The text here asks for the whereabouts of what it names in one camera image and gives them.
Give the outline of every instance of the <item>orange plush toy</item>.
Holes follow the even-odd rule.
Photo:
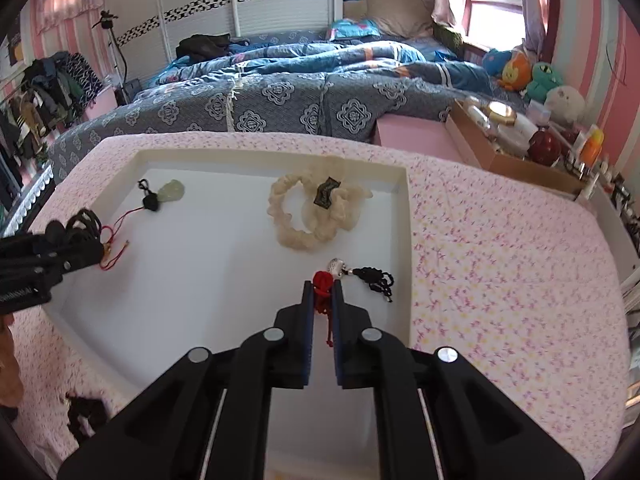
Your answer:
[[[517,52],[502,70],[502,79],[498,80],[505,90],[524,90],[531,82],[531,63],[522,52]]]

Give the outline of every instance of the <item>black label tag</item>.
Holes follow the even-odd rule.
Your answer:
[[[323,184],[318,186],[318,193],[314,204],[319,205],[323,209],[329,209],[331,207],[331,192],[340,187],[340,182],[329,177]]]

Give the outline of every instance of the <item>green plush toy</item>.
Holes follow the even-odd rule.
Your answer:
[[[559,73],[549,63],[536,63],[532,76],[533,81],[527,85],[527,97],[542,104],[550,90],[564,84]]]

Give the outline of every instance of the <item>table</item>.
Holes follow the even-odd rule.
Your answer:
[[[628,345],[618,276],[595,219],[579,205],[455,162],[296,134],[181,134],[103,140],[33,224],[90,205],[140,149],[220,148],[340,155],[407,170],[412,208],[416,349],[461,351],[580,462],[592,478],[615,450]],[[16,431],[61,458],[76,445],[63,396],[123,398],[62,340],[40,308],[17,315],[26,394]]]

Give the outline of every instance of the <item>cardboard box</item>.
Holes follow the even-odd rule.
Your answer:
[[[470,166],[563,193],[578,194],[585,186],[584,182],[565,171],[496,153],[491,142],[466,114],[459,102],[453,106],[446,126],[460,156]]]

